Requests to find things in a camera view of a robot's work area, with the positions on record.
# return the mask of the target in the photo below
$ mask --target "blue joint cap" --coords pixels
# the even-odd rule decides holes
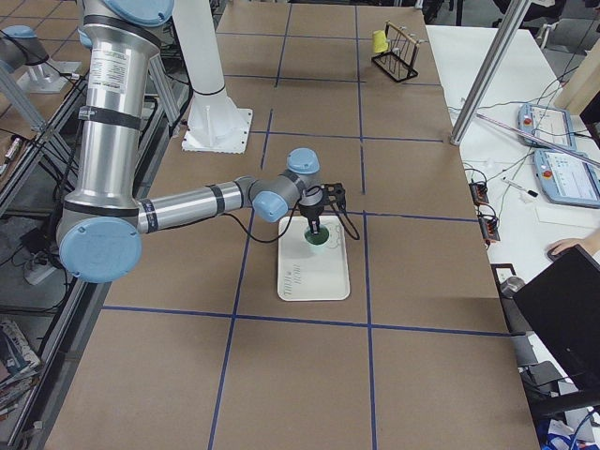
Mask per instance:
[[[38,37],[36,32],[27,25],[12,25],[2,31],[13,39],[35,39]]]
[[[288,204],[283,197],[270,190],[264,190],[254,197],[252,207],[263,220],[277,222],[288,212]]]
[[[294,173],[312,175],[320,168],[317,154],[309,148],[296,148],[288,155],[288,169]]]
[[[89,36],[87,36],[85,32],[79,28],[77,29],[77,32],[79,33],[79,41],[81,42],[81,44],[86,49],[91,49],[94,46],[94,44],[92,43],[92,39],[90,39]]]
[[[138,26],[160,26],[173,15],[174,0],[103,0],[112,12]]]
[[[127,274],[142,255],[136,228],[117,217],[93,217],[71,228],[60,244],[60,259],[73,276],[107,283]]]

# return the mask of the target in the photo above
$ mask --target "person's hand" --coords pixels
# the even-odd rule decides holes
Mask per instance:
[[[588,253],[593,254],[591,252],[591,249],[587,248],[589,246],[586,247],[586,240],[585,239],[576,239],[576,238],[561,239],[560,241],[556,241],[556,242],[550,244],[548,246],[548,249],[552,250],[551,253],[553,255],[558,255],[562,251],[565,251],[568,248],[574,247],[577,244],[579,244],[580,246],[582,246],[583,249],[585,251],[587,251]]]

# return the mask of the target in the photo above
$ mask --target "white table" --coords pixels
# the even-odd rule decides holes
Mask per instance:
[[[496,30],[431,25],[427,31],[446,103],[449,107],[460,108],[461,99],[468,95]],[[508,101],[536,101],[555,78],[531,34],[519,30],[481,106]],[[555,82],[546,94],[552,93],[558,86]],[[553,96],[547,97],[540,104],[546,105],[552,99]],[[519,107],[519,104],[510,104],[481,110],[480,113],[515,126]],[[456,120],[458,112],[450,112],[453,121]],[[578,116],[572,119],[576,130],[585,129]],[[460,144],[460,153],[463,161],[491,177],[523,158],[528,148],[516,134],[474,119]],[[600,150],[592,140],[577,138],[577,149],[586,152],[592,159],[600,160]],[[508,171],[505,176],[511,178],[514,172],[515,169]],[[586,236],[600,227],[600,212],[548,202],[541,193],[530,157],[518,171],[515,181],[540,192],[540,195],[533,200],[512,187],[508,189],[499,229],[501,242],[492,244],[487,254],[491,263],[512,263],[518,276],[527,282],[550,264],[546,257],[548,244],[565,237]],[[500,212],[506,188],[501,176],[488,185],[490,204],[497,212]]]

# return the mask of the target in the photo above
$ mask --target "brown cardboard table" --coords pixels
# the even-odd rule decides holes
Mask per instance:
[[[217,36],[229,95],[255,113],[247,151],[173,139],[150,194],[275,176],[313,148],[362,236],[350,297],[279,300],[277,245],[229,217],[144,237],[49,450],[537,448],[431,50],[391,82],[370,63],[386,20],[427,38],[411,8],[229,4]]]

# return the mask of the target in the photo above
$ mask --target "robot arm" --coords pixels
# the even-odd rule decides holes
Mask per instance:
[[[203,2],[210,14],[207,0],[191,3]],[[173,0],[85,1],[83,31],[92,41],[92,58],[86,106],[80,111],[85,121],[80,173],[65,198],[56,235],[63,265],[85,281],[109,282],[130,271],[142,253],[140,233],[242,207],[251,206],[261,218],[275,222],[299,203],[311,232],[319,232],[326,194],[319,160],[306,148],[292,151],[287,169],[274,180],[245,176],[169,197],[132,197],[146,74],[160,47],[155,31],[172,10]],[[210,26],[214,35],[212,21]],[[224,88],[211,95],[223,93]],[[214,131],[208,133],[210,140],[217,136]]]

